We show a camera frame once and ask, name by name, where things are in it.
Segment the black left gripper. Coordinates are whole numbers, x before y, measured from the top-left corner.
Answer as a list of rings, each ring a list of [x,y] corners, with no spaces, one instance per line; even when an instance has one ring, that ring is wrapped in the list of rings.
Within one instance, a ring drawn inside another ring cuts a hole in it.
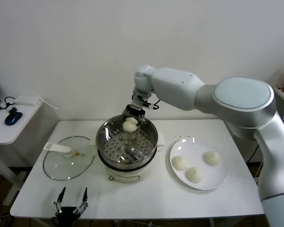
[[[61,203],[64,197],[66,187],[62,189],[60,192],[57,201],[54,201],[54,205],[56,208],[55,216],[59,220],[77,220],[78,215],[82,215],[82,213],[86,210],[88,207],[88,193],[87,188],[85,189],[85,192],[83,194],[83,199],[81,205],[76,207],[62,207]]]

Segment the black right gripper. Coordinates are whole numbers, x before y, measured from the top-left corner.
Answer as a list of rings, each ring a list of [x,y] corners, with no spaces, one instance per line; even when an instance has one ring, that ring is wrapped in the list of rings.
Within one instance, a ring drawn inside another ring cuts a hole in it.
[[[139,126],[144,125],[146,120],[143,105],[147,103],[148,98],[149,94],[133,94],[131,103],[126,106],[125,111],[122,113],[123,122],[132,115],[138,118]]]

